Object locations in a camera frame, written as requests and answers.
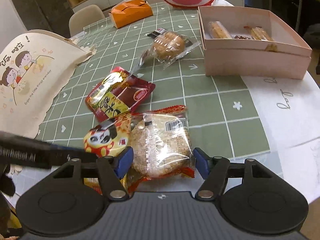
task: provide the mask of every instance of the wall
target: wall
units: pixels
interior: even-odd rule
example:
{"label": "wall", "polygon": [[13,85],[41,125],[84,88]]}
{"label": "wall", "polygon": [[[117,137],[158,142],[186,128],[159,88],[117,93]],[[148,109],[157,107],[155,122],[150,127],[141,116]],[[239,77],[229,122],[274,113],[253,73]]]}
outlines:
{"label": "wall", "polygon": [[11,0],[0,0],[0,52],[18,35],[27,31]]}

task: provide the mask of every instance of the floor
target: floor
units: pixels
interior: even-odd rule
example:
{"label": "floor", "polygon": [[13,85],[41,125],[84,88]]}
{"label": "floor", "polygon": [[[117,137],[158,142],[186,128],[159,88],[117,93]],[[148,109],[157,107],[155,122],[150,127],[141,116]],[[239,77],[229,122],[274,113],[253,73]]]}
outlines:
{"label": "floor", "polygon": [[311,62],[308,68],[310,75],[316,81],[316,83],[320,86],[320,75],[316,74],[316,66],[319,62],[320,50],[314,49],[311,54]]}

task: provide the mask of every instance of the wrapped pastry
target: wrapped pastry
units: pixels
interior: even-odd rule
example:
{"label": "wrapped pastry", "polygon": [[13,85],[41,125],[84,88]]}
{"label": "wrapped pastry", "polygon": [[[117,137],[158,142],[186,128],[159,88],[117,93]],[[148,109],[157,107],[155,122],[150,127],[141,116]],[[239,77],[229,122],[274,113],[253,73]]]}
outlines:
{"label": "wrapped pastry", "polygon": [[213,39],[232,39],[221,22],[209,22],[209,32]]}
{"label": "wrapped pastry", "polygon": [[184,57],[200,45],[199,41],[192,43],[186,36],[166,31],[163,28],[157,29],[155,32],[150,33],[150,35],[154,36],[156,33],[161,34],[156,36],[151,47],[143,52],[140,58],[142,64],[134,67],[134,72],[143,65],[144,59],[149,56],[157,59],[160,63],[164,63],[164,68],[167,68],[173,62]]}
{"label": "wrapped pastry", "polygon": [[245,26],[244,27],[246,30],[249,31],[251,34],[252,38],[254,40],[259,40],[259,41],[274,41],[273,38],[271,38],[268,33],[262,29],[261,27],[250,27],[250,26]]}
{"label": "wrapped pastry", "polygon": [[140,115],[129,136],[134,152],[132,168],[140,175],[139,180],[179,173],[194,177],[187,119],[181,110],[186,107],[172,106]]}
{"label": "wrapped pastry", "polygon": [[162,60],[169,60],[183,52],[185,42],[177,33],[167,31],[156,37],[151,45],[153,56]]}

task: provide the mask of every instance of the cartoon boy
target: cartoon boy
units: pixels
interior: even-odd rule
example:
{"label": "cartoon boy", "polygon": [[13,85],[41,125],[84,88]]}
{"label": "cartoon boy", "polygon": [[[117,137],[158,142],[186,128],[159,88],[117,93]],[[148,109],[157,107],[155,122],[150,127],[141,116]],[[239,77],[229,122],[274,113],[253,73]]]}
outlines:
{"label": "cartoon boy", "polygon": [[14,68],[7,67],[2,75],[2,80],[0,80],[0,85],[5,85],[6,87],[11,86],[13,89],[17,87],[21,80],[20,70],[16,71]]}
{"label": "cartoon boy", "polygon": [[29,63],[37,63],[35,59],[32,59],[30,52],[25,50],[20,52],[16,57],[16,65],[19,68],[24,68],[25,70],[28,70],[31,65],[28,65]]}

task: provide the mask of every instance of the bread roll in plastic wrap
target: bread roll in plastic wrap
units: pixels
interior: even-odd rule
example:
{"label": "bread roll in plastic wrap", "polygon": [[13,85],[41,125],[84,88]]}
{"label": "bread roll in plastic wrap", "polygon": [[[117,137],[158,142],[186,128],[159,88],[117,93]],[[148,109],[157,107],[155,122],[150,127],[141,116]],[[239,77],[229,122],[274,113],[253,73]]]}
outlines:
{"label": "bread roll in plastic wrap", "polygon": [[209,22],[209,31],[213,39],[232,39],[221,22]]}
{"label": "bread roll in plastic wrap", "polygon": [[273,38],[271,38],[268,33],[262,29],[261,27],[250,27],[250,26],[245,26],[245,29],[249,31],[251,34],[252,38],[254,40],[258,41],[274,41]]}

